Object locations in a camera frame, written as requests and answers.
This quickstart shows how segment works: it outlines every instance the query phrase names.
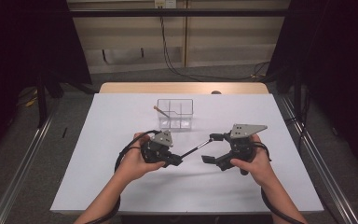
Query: white paper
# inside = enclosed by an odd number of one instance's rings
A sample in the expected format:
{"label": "white paper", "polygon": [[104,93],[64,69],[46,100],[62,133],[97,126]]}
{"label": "white paper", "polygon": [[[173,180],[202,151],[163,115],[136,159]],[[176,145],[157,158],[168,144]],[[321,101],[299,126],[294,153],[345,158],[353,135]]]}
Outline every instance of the white paper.
{"label": "white paper", "polygon": [[[86,122],[51,211],[84,211],[114,172],[118,153],[135,133],[158,130],[153,105],[158,99],[193,99],[189,132],[172,132],[170,151],[183,155],[209,139],[227,133],[234,123],[267,125],[260,132],[271,165],[300,211],[322,211],[310,177],[270,94],[95,94]],[[260,187],[238,168],[222,172],[202,162],[201,155],[219,157],[228,142],[212,142],[168,166],[130,183],[121,194],[121,214],[248,214],[268,212]]]}

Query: person's right hand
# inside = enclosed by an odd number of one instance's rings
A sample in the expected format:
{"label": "person's right hand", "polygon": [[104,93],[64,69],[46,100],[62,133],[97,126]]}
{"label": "person's right hand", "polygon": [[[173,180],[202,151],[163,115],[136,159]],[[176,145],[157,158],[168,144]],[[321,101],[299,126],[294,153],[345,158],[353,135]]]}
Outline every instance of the person's right hand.
{"label": "person's right hand", "polygon": [[[257,134],[251,136],[252,142],[261,142]],[[265,149],[258,147],[252,162],[232,159],[231,164],[251,173],[255,182],[261,187],[265,187],[269,181],[277,178],[269,163],[269,156]]]}

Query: transparent container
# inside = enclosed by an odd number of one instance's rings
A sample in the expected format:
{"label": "transparent container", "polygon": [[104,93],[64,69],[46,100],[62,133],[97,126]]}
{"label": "transparent container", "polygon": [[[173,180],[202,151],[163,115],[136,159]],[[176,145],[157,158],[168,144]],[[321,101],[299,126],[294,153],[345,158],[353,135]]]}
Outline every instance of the transparent container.
{"label": "transparent container", "polygon": [[157,102],[158,126],[160,129],[190,130],[193,119],[193,100],[159,99]]}

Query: gray floor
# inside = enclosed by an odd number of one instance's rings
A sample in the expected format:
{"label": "gray floor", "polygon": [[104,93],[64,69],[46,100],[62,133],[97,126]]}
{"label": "gray floor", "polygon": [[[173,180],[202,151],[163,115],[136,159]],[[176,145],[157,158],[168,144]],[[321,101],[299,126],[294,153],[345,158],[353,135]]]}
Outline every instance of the gray floor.
{"label": "gray floor", "polygon": [[[254,69],[254,65],[231,65],[178,68],[177,71],[188,75],[215,77],[195,77],[202,81],[238,81],[216,77],[244,78],[253,74]],[[188,77],[178,76],[168,69],[100,74],[93,75],[92,78],[94,84],[90,87],[95,90],[98,90],[106,81],[194,81]],[[243,81],[257,81],[257,79],[248,78]],[[49,207],[75,148],[92,102],[92,96],[66,84],[62,84],[62,86],[65,89],[63,98],[57,100],[48,97],[49,107],[55,103],[58,104],[57,111],[45,140],[34,156],[34,161],[10,212],[7,217],[4,217],[6,223],[71,223],[76,218],[75,216],[68,217],[51,213]],[[283,108],[282,95],[277,94],[275,90],[275,83],[269,83],[268,89],[274,93],[277,104],[282,110],[283,118],[290,118]],[[29,107],[19,106],[13,123],[0,143],[0,199],[34,138],[37,122],[37,104]],[[358,160],[351,154],[345,139],[332,132],[330,121],[313,101],[310,103],[307,128],[358,218]],[[293,123],[288,123],[288,129],[297,144],[298,134]],[[345,223],[304,146],[301,147],[301,154],[321,198],[338,222]],[[310,223],[335,223],[327,210],[322,213],[306,215],[306,218]]]}

